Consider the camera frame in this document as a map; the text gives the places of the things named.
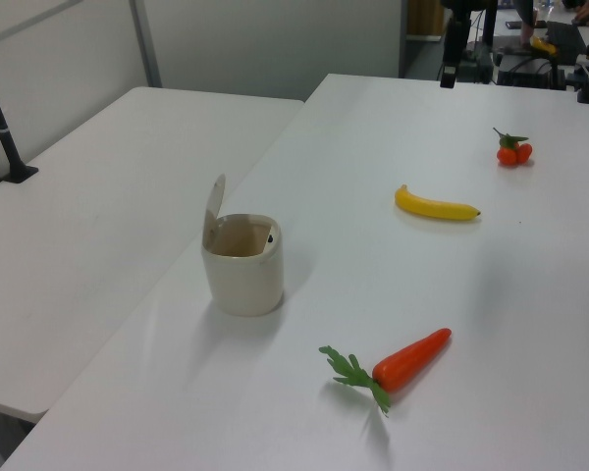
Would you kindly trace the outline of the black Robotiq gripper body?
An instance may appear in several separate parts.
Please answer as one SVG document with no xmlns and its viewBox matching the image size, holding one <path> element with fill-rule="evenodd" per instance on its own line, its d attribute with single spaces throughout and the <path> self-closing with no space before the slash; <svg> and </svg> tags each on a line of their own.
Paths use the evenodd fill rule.
<svg viewBox="0 0 589 471">
<path fill-rule="evenodd" d="M 470 15 L 450 17 L 444 42 L 443 65 L 445 68 L 456 67 L 459 64 L 462 51 L 467 45 L 470 26 Z"/>
</svg>

